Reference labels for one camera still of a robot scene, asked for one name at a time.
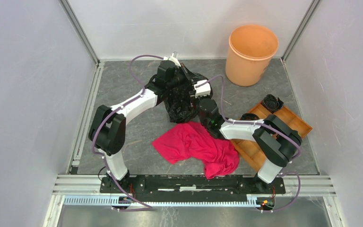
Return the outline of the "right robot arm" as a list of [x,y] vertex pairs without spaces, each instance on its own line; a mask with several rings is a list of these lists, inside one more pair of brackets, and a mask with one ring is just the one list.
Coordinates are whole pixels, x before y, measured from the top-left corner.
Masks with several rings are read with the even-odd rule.
[[234,120],[223,117],[213,99],[202,99],[198,105],[199,120],[210,136],[221,140],[249,140],[265,154],[257,176],[270,184],[301,152],[302,139],[280,118],[271,114],[259,120]]

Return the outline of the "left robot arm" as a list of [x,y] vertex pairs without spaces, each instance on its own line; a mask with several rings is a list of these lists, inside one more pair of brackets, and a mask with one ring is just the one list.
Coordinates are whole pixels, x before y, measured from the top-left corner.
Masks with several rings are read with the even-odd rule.
[[121,153],[127,124],[144,111],[158,106],[182,83],[176,76],[180,66],[177,60],[161,61],[157,73],[137,94],[120,104],[102,105],[96,110],[88,134],[92,152],[101,155],[107,173],[114,181],[122,180],[129,172]]

